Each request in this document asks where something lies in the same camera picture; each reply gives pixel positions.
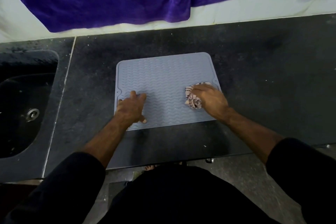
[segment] wavy ridge pattern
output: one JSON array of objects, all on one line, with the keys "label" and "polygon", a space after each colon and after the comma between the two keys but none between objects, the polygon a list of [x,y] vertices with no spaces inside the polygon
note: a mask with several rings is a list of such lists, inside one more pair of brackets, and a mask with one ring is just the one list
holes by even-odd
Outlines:
[{"label": "wavy ridge pattern", "polygon": [[147,94],[143,108],[147,123],[135,123],[128,130],[214,120],[203,109],[193,110],[184,104],[185,87],[198,82],[211,82],[221,89],[211,57],[205,52],[124,60],[117,65],[115,109],[118,99],[135,90]]}]

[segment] sink basin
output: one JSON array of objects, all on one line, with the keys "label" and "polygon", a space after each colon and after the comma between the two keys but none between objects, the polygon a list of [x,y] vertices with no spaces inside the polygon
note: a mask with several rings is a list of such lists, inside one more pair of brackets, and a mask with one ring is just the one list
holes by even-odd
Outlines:
[{"label": "sink basin", "polygon": [[57,64],[53,51],[0,55],[0,158],[21,153],[35,140]]}]

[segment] gray floor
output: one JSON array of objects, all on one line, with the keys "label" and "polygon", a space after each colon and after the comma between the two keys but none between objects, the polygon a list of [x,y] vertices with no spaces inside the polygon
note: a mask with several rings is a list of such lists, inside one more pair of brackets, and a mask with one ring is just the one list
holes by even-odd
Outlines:
[{"label": "gray floor", "polygon": [[[336,158],[336,145],[319,150]],[[196,160],[188,162],[188,165],[204,168],[231,183],[280,223],[305,223],[300,205],[282,191],[254,154],[215,158],[212,164]],[[125,182],[131,181],[141,171],[142,168],[137,167],[107,172],[97,200],[84,223],[97,223],[107,212],[113,197],[123,189]]]}]

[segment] wall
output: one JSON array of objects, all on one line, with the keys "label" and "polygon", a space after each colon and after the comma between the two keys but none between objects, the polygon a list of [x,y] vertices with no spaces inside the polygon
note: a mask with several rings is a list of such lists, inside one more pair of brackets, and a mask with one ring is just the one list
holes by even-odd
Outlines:
[{"label": "wall", "polygon": [[150,22],[144,25],[118,24],[91,29],[50,33],[20,0],[0,0],[0,43],[92,34],[155,30],[264,20],[279,17],[336,13],[336,0],[228,0],[191,9],[187,21]]}]

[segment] person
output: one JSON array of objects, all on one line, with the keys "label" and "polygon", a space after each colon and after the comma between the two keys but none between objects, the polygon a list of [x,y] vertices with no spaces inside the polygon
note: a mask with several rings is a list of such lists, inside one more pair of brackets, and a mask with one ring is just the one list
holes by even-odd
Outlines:
[{"label": "person", "polygon": [[[336,163],[294,138],[284,138],[238,114],[212,86],[195,86],[209,115],[226,124],[266,165],[268,174],[301,205],[307,223],[335,221]],[[120,100],[112,120],[82,150],[60,163],[3,223],[82,223],[103,184],[124,132],[144,122],[145,94]],[[277,223],[233,185],[199,167],[171,164],[145,171],[113,200],[99,223]]]}]

